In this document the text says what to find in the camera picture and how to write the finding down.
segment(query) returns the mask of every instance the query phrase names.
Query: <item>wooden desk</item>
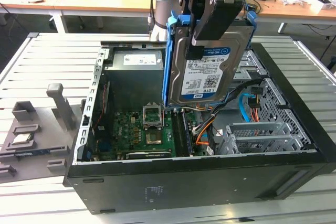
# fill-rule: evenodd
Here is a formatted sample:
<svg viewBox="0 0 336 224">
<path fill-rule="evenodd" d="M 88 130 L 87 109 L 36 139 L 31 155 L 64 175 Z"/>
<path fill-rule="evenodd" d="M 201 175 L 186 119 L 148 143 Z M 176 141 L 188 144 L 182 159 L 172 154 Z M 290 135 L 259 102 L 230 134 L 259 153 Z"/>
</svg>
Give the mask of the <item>wooden desk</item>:
<svg viewBox="0 0 336 224">
<path fill-rule="evenodd" d="M 282 22 L 279 33 L 282 33 L 286 23 L 302 23 L 302 24 L 327 24 L 336 25 L 336 9 L 321 10 L 314 13 L 310 10 L 310 5 L 303 3 L 284 5 L 281 0 L 260 1 L 261 12 L 258 14 L 258 22 Z"/>
<path fill-rule="evenodd" d="M 336 9 L 322 10 L 315 14 L 310 11 L 306 3 L 302 7 L 298 4 L 285 6 L 279 0 L 258 2 L 262 7 L 262 11 L 258 14 L 258 22 L 282 22 L 282 28 L 286 23 L 336 25 Z M 147 17 L 150 9 L 150 0 L 44 0 L 37 4 L 23 4 L 18 0 L 0 0 L 0 3 L 4 4 L 11 13 L 53 16 L 59 33 L 68 32 L 64 21 L 65 15 Z"/>
</svg>

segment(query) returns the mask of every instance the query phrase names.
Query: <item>processor chip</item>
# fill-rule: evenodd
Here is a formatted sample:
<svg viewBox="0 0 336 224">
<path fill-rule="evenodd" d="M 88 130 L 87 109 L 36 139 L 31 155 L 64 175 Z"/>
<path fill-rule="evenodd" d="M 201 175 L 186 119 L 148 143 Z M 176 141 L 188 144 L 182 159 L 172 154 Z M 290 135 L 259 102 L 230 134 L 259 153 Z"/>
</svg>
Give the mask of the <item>processor chip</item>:
<svg viewBox="0 0 336 224">
<path fill-rule="evenodd" d="M 160 130 L 146 131 L 146 144 L 162 144 L 162 132 Z"/>
</svg>

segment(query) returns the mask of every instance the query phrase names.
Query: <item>green circuit board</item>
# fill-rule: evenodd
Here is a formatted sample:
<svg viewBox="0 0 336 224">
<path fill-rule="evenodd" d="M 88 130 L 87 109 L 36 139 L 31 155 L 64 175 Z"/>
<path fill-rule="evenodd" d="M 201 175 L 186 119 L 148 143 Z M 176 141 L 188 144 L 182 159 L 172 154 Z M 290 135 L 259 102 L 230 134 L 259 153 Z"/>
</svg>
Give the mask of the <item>green circuit board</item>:
<svg viewBox="0 0 336 224">
<path fill-rule="evenodd" d="M 194 113 L 185 113 L 185 118 L 191 130 L 196 124 Z M 157 113 L 146 112 L 147 122 L 158 120 Z M 115 113 L 110 150 L 98 151 L 96 155 L 101 161 L 112 161 L 125 159 L 130 152 L 170 152 L 172 157 L 176 157 L 171 113 L 163 113 L 163 127 L 160 130 L 155 127 L 144 129 L 142 111 Z"/>
</svg>

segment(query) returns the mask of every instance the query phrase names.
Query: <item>sticker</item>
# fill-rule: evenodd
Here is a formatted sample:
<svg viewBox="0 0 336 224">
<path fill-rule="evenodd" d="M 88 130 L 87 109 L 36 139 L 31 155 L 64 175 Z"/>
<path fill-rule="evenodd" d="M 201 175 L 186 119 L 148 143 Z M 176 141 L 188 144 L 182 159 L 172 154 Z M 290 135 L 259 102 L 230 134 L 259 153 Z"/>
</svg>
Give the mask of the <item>sticker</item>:
<svg viewBox="0 0 336 224">
<path fill-rule="evenodd" d="M 215 136 L 223 136 L 223 130 L 222 129 L 216 130 Z"/>
<path fill-rule="evenodd" d="M 16 157 L 22 157 L 22 156 L 32 156 L 31 152 L 26 152 L 26 153 L 19 153 L 15 154 Z"/>
<path fill-rule="evenodd" d="M 145 203 L 154 203 L 163 194 L 163 186 L 145 187 Z"/>
<path fill-rule="evenodd" d="M 221 64 L 229 57 L 230 48 L 205 48 L 201 60 L 187 60 L 182 84 L 187 99 L 208 98 L 216 93 L 223 71 Z"/>
<path fill-rule="evenodd" d="M 125 55 L 124 65 L 156 65 L 155 55 Z"/>
<path fill-rule="evenodd" d="M 209 146 L 206 148 L 206 152 L 208 152 L 210 156 L 214 155 L 214 151 Z"/>
</svg>

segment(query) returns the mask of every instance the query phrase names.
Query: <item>hard drive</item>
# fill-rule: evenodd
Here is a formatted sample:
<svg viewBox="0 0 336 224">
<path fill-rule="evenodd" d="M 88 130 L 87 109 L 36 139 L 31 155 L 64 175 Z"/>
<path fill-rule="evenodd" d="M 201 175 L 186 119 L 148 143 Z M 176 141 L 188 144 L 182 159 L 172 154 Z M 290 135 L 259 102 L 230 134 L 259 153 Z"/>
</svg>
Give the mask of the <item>hard drive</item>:
<svg viewBox="0 0 336 224">
<path fill-rule="evenodd" d="M 184 55 L 187 41 L 180 38 L 172 60 L 168 105 L 223 100 L 253 31 L 245 22 L 230 26 L 220 40 L 206 42 L 201 60 L 177 59 L 176 55 Z"/>
</svg>

